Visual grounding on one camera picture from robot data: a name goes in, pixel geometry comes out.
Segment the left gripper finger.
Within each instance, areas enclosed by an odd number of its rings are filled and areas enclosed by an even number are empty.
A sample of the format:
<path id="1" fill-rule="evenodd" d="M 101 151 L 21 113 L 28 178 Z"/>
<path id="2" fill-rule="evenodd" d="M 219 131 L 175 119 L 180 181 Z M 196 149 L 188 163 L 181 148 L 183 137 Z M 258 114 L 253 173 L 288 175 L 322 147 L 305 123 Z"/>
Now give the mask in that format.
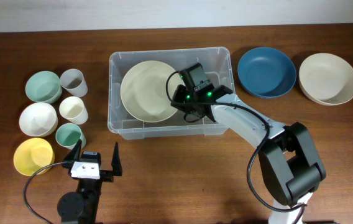
<path id="1" fill-rule="evenodd" d="M 112 174 L 113 176 L 122 176 L 122 164 L 119 156 L 119 145 L 118 142 L 115 142 L 114 150 L 112 154 Z"/>
<path id="2" fill-rule="evenodd" d="M 81 152 L 82 140 L 79 139 L 75 144 L 74 148 L 66 155 L 64 158 L 64 162 L 76 162 L 79 160 L 80 152 Z"/>

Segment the yellow small bowl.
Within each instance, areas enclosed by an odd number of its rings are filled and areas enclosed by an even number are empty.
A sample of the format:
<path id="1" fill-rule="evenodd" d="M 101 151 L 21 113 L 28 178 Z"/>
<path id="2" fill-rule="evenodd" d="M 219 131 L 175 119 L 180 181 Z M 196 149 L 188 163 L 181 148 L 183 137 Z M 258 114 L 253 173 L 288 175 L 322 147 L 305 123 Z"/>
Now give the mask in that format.
<path id="1" fill-rule="evenodd" d="M 22 175 L 31 176 L 39 169 L 53 164 L 55 153 L 48 141 L 42 138 L 30 138 L 21 143 L 13 157 L 16 171 Z"/>

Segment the cream bowl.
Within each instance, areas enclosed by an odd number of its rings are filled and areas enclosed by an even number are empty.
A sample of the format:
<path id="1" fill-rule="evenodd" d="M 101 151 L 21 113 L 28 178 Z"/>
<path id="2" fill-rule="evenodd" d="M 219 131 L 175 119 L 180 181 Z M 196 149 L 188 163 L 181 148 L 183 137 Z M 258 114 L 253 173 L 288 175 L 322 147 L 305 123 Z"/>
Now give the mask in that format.
<path id="1" fill-rule="evenodd" d="M 121 83 L 121 101 L 136 119 L 157 123 L 171 118 L 177 109 L 168 99 L 183 82 L 170 65 L 149 60 L 134 65 Z"/>

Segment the dark blue bowl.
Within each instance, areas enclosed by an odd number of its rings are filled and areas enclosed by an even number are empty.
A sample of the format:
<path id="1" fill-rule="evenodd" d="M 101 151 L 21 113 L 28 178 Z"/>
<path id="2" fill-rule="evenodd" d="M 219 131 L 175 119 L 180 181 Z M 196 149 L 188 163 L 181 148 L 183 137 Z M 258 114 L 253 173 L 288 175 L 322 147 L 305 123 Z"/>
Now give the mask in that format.
<path id="1" fill-rule="evenodd" d="M 286 95 L 297 80 L 296 68 L 290 57 L 271 47 L 247 51 L 239 60 L 237 74 L 244 90 L 259 98 Z"/>

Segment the beige bowl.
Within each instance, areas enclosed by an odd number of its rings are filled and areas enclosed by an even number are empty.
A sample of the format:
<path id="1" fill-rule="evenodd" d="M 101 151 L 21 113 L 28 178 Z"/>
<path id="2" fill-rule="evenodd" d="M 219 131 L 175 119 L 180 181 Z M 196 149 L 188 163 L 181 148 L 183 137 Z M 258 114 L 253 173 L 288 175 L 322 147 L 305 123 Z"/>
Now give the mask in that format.
<path id="1" fill-rule="evenodd" d="M 310 55 L 301 63 L 298 78 L 304 95 L 317 104 L 336 106 L 353 99 L 353 67 L 337 55 Z"/>

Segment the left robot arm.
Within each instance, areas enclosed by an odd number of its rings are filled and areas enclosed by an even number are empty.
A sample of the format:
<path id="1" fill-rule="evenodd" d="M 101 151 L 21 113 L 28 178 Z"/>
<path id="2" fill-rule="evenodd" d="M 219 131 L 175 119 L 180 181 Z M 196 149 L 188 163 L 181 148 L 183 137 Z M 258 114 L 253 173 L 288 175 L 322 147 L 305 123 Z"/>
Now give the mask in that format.
<path id="1" fill-rule="evenodd" d="M 95 223 L 102 184 L 122 176 L 118 143 L 114 145 L 111 170 L 100 169 L 100 153 L 81 152 L 81 149 L 82 140 L 78 140 L 63 160 L 62 167 L 68 169 L 68 175 L 78 181 L 78 186 L 58 201 L 57 212 L 62 223 Z"/>

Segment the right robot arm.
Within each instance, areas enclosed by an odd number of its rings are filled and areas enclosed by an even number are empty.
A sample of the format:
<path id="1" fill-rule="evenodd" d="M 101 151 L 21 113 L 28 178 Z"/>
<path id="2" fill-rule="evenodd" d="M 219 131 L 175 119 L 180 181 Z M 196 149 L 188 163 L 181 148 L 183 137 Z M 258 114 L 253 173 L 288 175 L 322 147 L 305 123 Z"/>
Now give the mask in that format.
<path id="1" fill-rule="evenodd" d="M 223 124 L 251 144 L 255 151 L 247 165 L 247 183 L 254 197 L 272 210 L 269 223 L 302 223 L 308 200 L 326 178 L 306 126 L 273 121 L 243 103 L 224 85 L 217 88 L 178 85 L 174 94 L 167 97 L 173 107 Z M 255 159 L 260 162 L 273 205 L 254 189 L 251 170 Z"/>

